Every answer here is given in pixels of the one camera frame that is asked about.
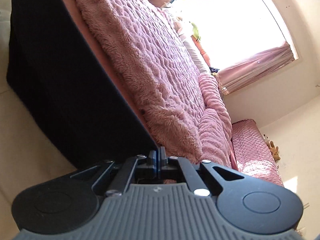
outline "gray ribbed panel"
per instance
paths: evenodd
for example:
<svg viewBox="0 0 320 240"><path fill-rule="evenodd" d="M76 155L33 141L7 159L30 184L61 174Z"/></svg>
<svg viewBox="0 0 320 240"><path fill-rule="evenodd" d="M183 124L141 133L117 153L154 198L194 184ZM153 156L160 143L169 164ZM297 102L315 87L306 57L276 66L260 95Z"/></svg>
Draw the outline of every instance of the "gray ribbed panel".
<svg viewBox="0 0 320 240"><path fill-rule="evenodd" d="M107 198L83 227L60 235L21 231L15 240L301 240L293 230L272 236L242 232L227 223L210 197L193 195L185 183L135 185Z"/></svg>

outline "plush toy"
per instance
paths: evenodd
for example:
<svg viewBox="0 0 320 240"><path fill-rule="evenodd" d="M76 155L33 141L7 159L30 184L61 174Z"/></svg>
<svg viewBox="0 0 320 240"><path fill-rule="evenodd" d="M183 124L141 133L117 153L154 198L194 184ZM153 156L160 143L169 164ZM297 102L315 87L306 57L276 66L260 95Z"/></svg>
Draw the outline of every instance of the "plush toy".
<svg viewBox="0 0 320 240"><path fill-rule="evenodd" d="M270 143L267 142L267 145L268 145L268 148L270 149L270 152L275 162L280 160L281 158L279 157L279 154L278 154L279 147L278 146L275 147L273 141L270 141Z"/></svg>

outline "pink fluffy blanket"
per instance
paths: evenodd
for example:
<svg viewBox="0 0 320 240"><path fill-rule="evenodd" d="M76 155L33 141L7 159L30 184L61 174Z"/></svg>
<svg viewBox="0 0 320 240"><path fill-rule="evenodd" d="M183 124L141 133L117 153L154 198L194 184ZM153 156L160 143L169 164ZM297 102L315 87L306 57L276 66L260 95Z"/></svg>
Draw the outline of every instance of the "pink fluffy blanket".
<svg viewBox="0 0 320 240"><path fill-rule="evenodd" d="M147 0L76 3L167 153L230 167L232 126L217 82L200 75L169 18Z"/></svg>

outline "pink quilted cover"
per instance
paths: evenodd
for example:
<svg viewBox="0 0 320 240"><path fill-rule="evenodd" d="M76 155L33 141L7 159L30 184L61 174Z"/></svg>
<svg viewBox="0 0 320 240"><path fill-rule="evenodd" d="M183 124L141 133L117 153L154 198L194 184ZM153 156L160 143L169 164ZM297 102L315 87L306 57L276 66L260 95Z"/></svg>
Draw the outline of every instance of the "pink quilted cover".
<svg viewBox="0 0 320 240"><path fill-rule="evenodd" d="M232 126L217 82L200 75L168 17L147 0L76 3L168 154L230 167Z"/></svg>
<svg viewBox="0 0 320 240"><path fill-rule="evenodd" d="M232 143L240 172L283 186L276 163L254 120L232 125Z"/></svg>

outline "pink curtain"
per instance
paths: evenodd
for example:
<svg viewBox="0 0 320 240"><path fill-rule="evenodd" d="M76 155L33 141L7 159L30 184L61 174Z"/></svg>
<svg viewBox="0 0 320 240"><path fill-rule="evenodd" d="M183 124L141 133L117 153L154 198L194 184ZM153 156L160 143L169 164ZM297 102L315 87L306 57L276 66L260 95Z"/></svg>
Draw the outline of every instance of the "pink curtain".
<svg viewBox="0 0 320 240"><path fill-rule="evenodd" d="M282 46L257 53L217 74L219 88L224 95L243 88L294 61L288 42Z"/></svg>

